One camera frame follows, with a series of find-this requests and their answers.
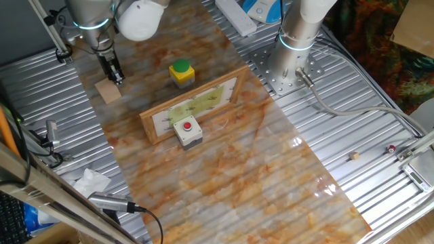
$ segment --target gray cable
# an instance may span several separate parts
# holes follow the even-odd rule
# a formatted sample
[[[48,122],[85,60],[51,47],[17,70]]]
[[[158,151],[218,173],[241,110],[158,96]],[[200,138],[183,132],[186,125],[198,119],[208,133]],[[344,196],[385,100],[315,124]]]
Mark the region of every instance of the gray cable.
[[[327,106],[327,104],[324,103],[324,101],[319,97],[315,87],[311,87],[311,91],[312,91],[313,95],[316,97],[316,99],[318,100],[318,102],[320,103],[320,105],[322,105],[325,108],[325,110],[331,114],[340,115],[340,116],[349,116],[349,115],[357,115],[359,113],[364,113],[364,112],[368,112],[368,111],[376,111],[376,110],[386,111],[386,112],[394,113],[396,115],[403,117],[408,122],[410,122],[416,129],[418,129],[424,136],[428,134],[427,131],[416,120],[414,120],[410,116],[408,116],[405,113],[403,113],[399,110],[396,110],[394,108],[374,106],[374,107],[361,108],[361,109],[350,110],[350,111],[337,111],[337,110],[334,110],[333,108],[330,108],[329,106]]]
[[[361,75],[363,78],[368,80],[368,78],[363,73],[359,72],[358,68],[350,60],[348,60],[346,57],[339,56],[337,54],[327,53],[327,52],[322,51],[320,49],[312,48],[312,50],[315,50],[317,52],[321,52],[323,54],[335,56],[337,58],[341,58],[341,59],[347,61],[354,68],[354,70],[359,73],[359,75]],[[424,127],[421,126],[416,120],[414,120],[413,118],[411,118],[407,114],[405,114],[399,110],[396,110],[394,108],[375,106],[375,107],[361,108],[361,109],[351,110],[351,111],[337,111],[337,110],[334,110],[333,108],[330,108],[329,106],[327,106],[327,104],[324,103],[324,101],[321,99],[321,97],[319,97],[317,90],[314,87],[311,87],[310,89],[312,90],[313,95],[316,97],[316,99],[318,100],[320,105],[322,105],[329,113],[332,113],[334,115],[349,116],[349,115],[356,115],[359,113],[364,113],[364,112],[368,112],[368,111],[375,111],[375,110],[387,111],[389,113],[394,113],[396,115],[399,115],[402,118],[404,118],[405,120],[407,120],[408,122],[410,122],[410,124],[413,125],[413,127],[415,127],[423,136],[428,134],[428,132],[424,129]]]

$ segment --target orange rod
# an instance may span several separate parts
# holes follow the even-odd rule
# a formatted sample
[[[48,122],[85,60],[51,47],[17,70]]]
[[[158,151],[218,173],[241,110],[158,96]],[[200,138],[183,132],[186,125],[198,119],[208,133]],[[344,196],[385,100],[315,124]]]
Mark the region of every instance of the orange rod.
[[[18,152],[18,148],[16,147],[14,137],[12,136],[11,129],[9,128],[9,124],[7,124],[7,120],[5,114],[3,113],[3,109],[0,107],[0,129],[1,133],[3,133],[3,137],[5,138],[5,142],[7,147],[14,152],[17,156],[20,156],[20,152]]]

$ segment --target green button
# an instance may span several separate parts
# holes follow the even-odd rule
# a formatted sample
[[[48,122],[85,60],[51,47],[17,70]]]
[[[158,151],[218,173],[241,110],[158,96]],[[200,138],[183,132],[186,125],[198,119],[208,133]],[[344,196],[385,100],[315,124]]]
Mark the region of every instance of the green button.
[[[190,68],[190,63],[187,60],[177,60],[174,63],[174,70],[178,73],[184,73]]]

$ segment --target colorful fabric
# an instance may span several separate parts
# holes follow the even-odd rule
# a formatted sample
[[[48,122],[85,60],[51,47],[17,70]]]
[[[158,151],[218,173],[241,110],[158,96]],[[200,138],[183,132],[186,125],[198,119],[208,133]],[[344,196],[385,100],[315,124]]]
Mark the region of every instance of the colorful fabric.
[[[325,24],[407,114],[434,98],[434,61],[389,41],[408,0],[338,0]]]

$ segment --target wooden frame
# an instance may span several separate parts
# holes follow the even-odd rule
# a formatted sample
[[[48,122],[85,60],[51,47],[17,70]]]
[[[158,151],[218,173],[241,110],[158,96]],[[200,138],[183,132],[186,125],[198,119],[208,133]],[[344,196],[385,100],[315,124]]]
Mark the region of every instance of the wooden frame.
[[[168,133],[165,133],[161,136],[157,136],[157,132],[155,131],[154,121],[152,119],[153,115],[156,115],[157,113],[160,113],[161,111],[164,111],[170,107],[173,107],[181,102],[184,102],[185,100],[192,98],[196,96],[197,94],[200,94],[202,92],[205,92],[216,85],[220,85],[221,83],[224,83],[228,81],[229,79],[232,79],[234,77],[237,78],[237,82],[235,84],[231,101],[228,104],[225,104],[221,106],[220,108],[214,109],[213,111],[207,113],[206,115],[202,115],[199,118],[196,118],[198,123],[201,123],[202,121],[205,121],[206,119],[214,116],[217,113],[220,113],[221,111],[232,107],[236,105],[238,95],[241,92],[241,88],[243,87],[244,81],[247,79],[248,73],[250,72],[250,69],[248,66],[244,66],[242,68],[239,68],[237,70],[232,71],[229,74],[223,75],[220,78],[217,78],[211,82],[206,83],[205,85],[202,85],[201,87],[198,87],[197,89],[194,89],[192,91],[188,91],[174,99],[171,99],[167,102],[164,102],[163,104],[160,104],[154,108],[151,108],[143,113],[140,113],[140,119],[142,119],[142,123],[144,126],[144,130],[148,136],[149,141],[152,144],[156,144],[162,140],[165,140],[173,135],[175,135],[175,131],[169,131]]]

